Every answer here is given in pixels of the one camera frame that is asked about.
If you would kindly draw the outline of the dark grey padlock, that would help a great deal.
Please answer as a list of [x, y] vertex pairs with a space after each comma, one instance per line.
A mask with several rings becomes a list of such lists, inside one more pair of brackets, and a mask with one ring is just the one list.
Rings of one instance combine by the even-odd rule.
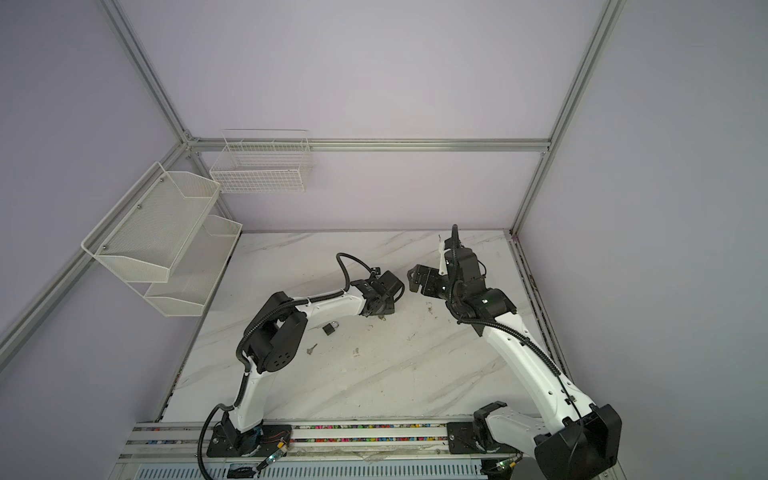
[[330, 336], [334, 334], [338, 330], [338, 328], [339, 328], [338, 322], [329, 322], [322, 327], [322, 330], [327, 336]]

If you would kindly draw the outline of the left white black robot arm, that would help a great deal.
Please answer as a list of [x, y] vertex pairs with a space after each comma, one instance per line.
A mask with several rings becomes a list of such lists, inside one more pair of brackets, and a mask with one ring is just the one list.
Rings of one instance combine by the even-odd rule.
[[351, 316], [392, 315], [404, 291], [396, 275], [375, 269], [367, 278], [330, 293], [305, 298], [292, 298], [283, 291], [271, 295], [236, 347], [243, 376], [233, 403], [214, 409], [222, 415], [213, 428], [207, 455], [256, 456], [289, 436], [291, 427], [277, 434], [264, 432], [264, 413], [274, 375], [296, 358], [305, 331]]

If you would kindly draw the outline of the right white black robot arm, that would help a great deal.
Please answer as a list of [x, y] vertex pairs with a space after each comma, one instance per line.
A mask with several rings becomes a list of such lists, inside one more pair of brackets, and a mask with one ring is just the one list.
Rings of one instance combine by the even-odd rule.
[[622, 420], [597, 405], [556, 365], [527, 331], [517, 307], [486, 284], [483, 263], [457, 236], [443, 242], [437, 268], [416, 265], [409, 288], [444, 301], [460, 325], [470, 326], [505, 361], [538, 414], [503, 402], [475, 413], [475, 439], [483, 449], [509, 446], [535, 459], [547, 479], [593, 479], [618, 462]]

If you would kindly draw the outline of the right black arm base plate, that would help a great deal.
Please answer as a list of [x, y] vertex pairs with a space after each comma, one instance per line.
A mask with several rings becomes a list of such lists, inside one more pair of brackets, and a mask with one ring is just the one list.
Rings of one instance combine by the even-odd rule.
[[518, 449], [494, 440], [486, 427], [474, 422], [449, 422], [446, 429], [451, 454], [519, 453]]

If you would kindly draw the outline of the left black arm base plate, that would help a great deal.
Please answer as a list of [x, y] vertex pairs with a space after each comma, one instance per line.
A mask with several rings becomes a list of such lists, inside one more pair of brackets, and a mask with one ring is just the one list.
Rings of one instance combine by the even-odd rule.
[[261, 425], [245, 433], [217, 424], [205, 453], [210, 458], [266, 458], [277, 452], [280, 444], [287, 448], [292, 433], [288, 424]]

